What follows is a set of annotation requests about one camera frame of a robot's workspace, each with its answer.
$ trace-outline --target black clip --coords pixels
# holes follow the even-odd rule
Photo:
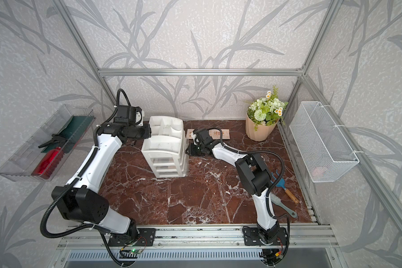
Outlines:
[[[63,147],[66,141],[67,141],[66,137],[63,137],[58,134],[52,134],[52,139],[50,139],[49,141],[47,141],[43,144],[40,144],[38,147],[43,148],[43,147],[46,147],[46,146],[48,146],[50,144],[54,144],[54,143],[57,143],[56,147]]]

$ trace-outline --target wooden handle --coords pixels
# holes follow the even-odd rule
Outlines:
[[[299,200],[289,191],[289,189],[284,190],[286,194],[292,199],[292,201],[297,204],[299,203]]]

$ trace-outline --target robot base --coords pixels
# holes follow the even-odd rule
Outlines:
[[[244,227],[243,228],[243,234],[244,234],[244,245],[246,246],[265,246],[265,244],[261,241],[261,238],[259,236],[259,228],[258,227]],[[277,233],[273,236],[271,240],[271,245],[272,246],[279,246],[280,241],[278,238],[281,240],[281,244],[285,245],[286,244],[286,229],[283,227],[280,227],[277,229]]]
[[[153,246],[153,240],[155,240],[155,228],[138,228],[141,237],[144,239],[139,239],[133,247],[151,247]],[[124,245],[131,242],[131,238],[126,234],[111,234],[109,240],[109,247],[123,247]]]

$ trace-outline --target wall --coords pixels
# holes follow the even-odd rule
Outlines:
[[[95,76],[49,1],[0,0],[0,165],[62,104],[92,107],[102,122],[111,113]],[[0,268],[46,267],[57,239],[39,232],[55,185],[73,175],[91,147],[82,139],[49,183],[12,182],[0,176]],[[51,232],[67,227],[54,211]]]
[[[65,0],[100,68],[300,68],[329,0]],[[108,77],[148,115],[242,119],[294,77]]]
[[[342,5],[308,75],[402,203],[402,1]],[[402,267],[402,235],[358,168],[333,183],[304,174],[349,267]]]

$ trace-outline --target artificial flower pot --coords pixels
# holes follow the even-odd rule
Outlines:
[[[274,127],[276,127],[276,125],[277,123],[270,126],[258,125],[255,131],[255,122],[253,122],[252,119],[250,119],[249,116],[246,114],[246,134],[250,139],[256,142],[266,140],[267,137],[274,130]]]

